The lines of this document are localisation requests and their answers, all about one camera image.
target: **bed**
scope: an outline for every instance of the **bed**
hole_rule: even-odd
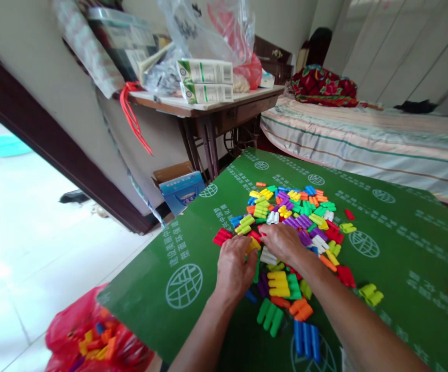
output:
[[[296,158],[429,190],[448,203],[448,117],[281,96],[260,125],[269,141]]]

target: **floral blanket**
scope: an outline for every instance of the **floral blanket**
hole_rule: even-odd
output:
[[[298,102],[335,107],[358,105],[355,82],[319,65],[305,66],[296,73],[291,79],[291,87]]]

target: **globe logo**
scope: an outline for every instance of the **globe logo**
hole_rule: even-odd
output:
[[[211,197],[217,194],[217,186],[213,183],[209,184],[205,190],[200,193],[201,197]]]
[[[377,243],[366,233],[357,230],[349,234],[349,242],[362,255],[375,258],[379,256],[380,250]]]
[[[182,309],[190,305],[200,293],[203,274],[193,264],[181,266],[174,271],[166,287],[166,300],[170,307]]]
[[[310,175],[310,176],[308,176],[308,180],[311,183],[313,183],[315,185],[318,185],[318,186],[323,185],[324,183],[326,183],[324,181],[324,179],[321,176],[318,176],[318,175]]]
[[[255,163],[255,168],[264,171],[266,169],[269,169],[269,164],[263,161],[258,161]]]
[[[337,372],[336,362],[334,360],[334,355],[332,354],[332,350],[329,347],[329,344],[326,342],[325,338],[318,334],[321,339],[321,364],[318,365],[313,358],[307,359],[306,356],[298,356],[295,348],[295,336],[291,339],[291,365],[293,367],[294,372]]]
[[[391,194],[387,193],[386,191],[383,190],[378,190],[378,189],[373,189],[372,190],[372,194],[379,199],[380,201],[384,202],[384,203],[395,203],[396,199],[394,198],[394,196],[392,196]]]

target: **floor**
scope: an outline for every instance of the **floor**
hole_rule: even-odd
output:
[[[92,214],[92,201],[58,202],[75,189],[35,153],[0,158],[0,371],[43,371],[55,314],[112,280],[160,231],[139,236]]]

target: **green table top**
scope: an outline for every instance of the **green table top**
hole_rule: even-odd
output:
[[[324,190],[337,206],[335,221],[355,215],[358,231],[338,257],[359,288],[384,294],[373,310],[422,360],[448,371],[448,210],[430,193],[255,149],[246,150],[171,222],[99,295],[143,342],[171,363],[216,283],[220,247],[212,239],[246,212],[248,192],[265,182]],[[322,308],[310,301],[309,323],[321,334],[320,365],[298,358],[293,318],[286,312],[276,338],[256,318],[261,304],[243,299],[231,320],[221,370],[341,370],[340,343]]]

